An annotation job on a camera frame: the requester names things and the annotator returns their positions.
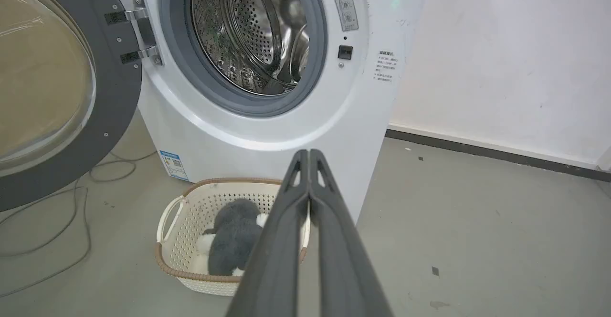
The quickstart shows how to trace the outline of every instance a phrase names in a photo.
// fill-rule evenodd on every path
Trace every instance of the beige basket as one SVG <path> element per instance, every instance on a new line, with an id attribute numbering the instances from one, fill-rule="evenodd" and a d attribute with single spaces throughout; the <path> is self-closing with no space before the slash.
<path id="1" fill-rule="evenodd" d="M 223 205 L 237 198 L 246 198 L 257 204 L 259 210 L 269 213 L 281 182 L 265 179 L 212 179 L 194 184 L 183 195 L 175 198 L 161 215 L 157 227 L 157 264 L 167 274 L 176 277 L 193 291 L 210 295 L 232 296 L 240 276 L 203 275 L 189 272 L 190 261 L 195 258 L 197 237 L 206 226 L 214 222 Z M 176 215 L 163 236 L 170 212 L 179 204 Z M 310 215 L 301 228 L 299 261 L 306 255 L 310 239 Z"/>

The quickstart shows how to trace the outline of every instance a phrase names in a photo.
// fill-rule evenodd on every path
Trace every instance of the white wall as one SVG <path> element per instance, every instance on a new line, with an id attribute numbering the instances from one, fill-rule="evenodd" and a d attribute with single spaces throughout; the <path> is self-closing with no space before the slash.
<path id="1" fill-rule="evenodd" d="M 611 0 L 427 0 L 390 128 L 593 168 Z"/>

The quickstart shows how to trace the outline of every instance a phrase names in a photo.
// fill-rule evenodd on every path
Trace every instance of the concrete floor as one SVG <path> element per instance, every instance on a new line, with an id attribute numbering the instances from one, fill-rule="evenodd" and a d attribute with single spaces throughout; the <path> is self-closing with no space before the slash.
<path id="1" fill-rule="evenodd" d="M 137 116 L 115 152 L 135 158 L 151 151 Z M 89 187 L 91 254 L 0 299 L 3 316 L 223 316 L 229 298 L 186 289 L 153 258 L 159 216 L 187 182 L 168 177 L 153 156 L 125 180 L 95 184 L 85 176 L 81 184 Z M 55 197 L 0 226 L 0 249 L 48 238 L 71 203 Z M 358 231 L 397 316 L 601 317 L 611 310 L 611 200 L 591 180 L 385 139 Z M 300 316 L 318 315 L 316 240 L 300 269 Z M 84 250 L 77 217 L 48 247 L 0 258 L 0 292 Z"/>

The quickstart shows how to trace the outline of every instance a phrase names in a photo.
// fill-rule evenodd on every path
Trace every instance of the door hinge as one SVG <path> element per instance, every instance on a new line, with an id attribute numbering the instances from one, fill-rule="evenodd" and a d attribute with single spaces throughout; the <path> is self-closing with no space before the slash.
<path id="1" fill-rule="evenodd" d="M 153 26 L 148 17 L 148 11 L 145 0 L 133 0 L 134 10 L 113 12 L 105 15 L 106 22 L 109 25 L 119 22 L 135 21 L 137 27 L 135 30 L 140 33 L 144 49 L 129 52 L 121 55 L 121 61 L 126 64 L 138 59 L 150 58 L 155 65 L 163 65 L 161 54 L 157 48 L 157 39 L 153 33 Z"/>

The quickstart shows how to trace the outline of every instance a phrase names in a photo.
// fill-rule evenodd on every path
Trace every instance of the front-loading washing machine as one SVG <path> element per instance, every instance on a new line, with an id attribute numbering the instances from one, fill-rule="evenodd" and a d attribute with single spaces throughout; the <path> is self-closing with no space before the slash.
<path id="1" fill-rule="evenodd" d="M 2 210 L 76 180 L 136 106 L 166 171 L 282 178 L 323 151 L 353 219 L 423 0 L 0 0 Z"/>

